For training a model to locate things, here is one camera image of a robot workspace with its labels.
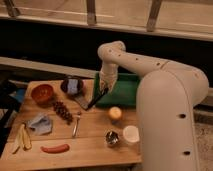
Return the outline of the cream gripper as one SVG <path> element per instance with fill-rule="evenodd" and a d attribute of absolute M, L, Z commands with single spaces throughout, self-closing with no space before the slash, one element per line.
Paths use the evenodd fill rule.
<path fill-rule="evenodd" d="M 112 92 L 118 78 L 118 66 L 116 64 L 103 63 L 99 78 L 99 90 L 103 91 L 108 88 L 108 92 Z"/>

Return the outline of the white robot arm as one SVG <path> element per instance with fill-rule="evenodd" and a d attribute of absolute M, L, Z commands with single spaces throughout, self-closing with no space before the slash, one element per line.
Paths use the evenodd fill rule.
<path fill-rule="evenodd" d="M 98 48 L 100 86 L 123 67 L 141 81 L 136 95 L 143 171 L 200 171 L 193 107 L 208 94 L 205 73 L 176 61 L 128 53 L 121 41 Z"/>

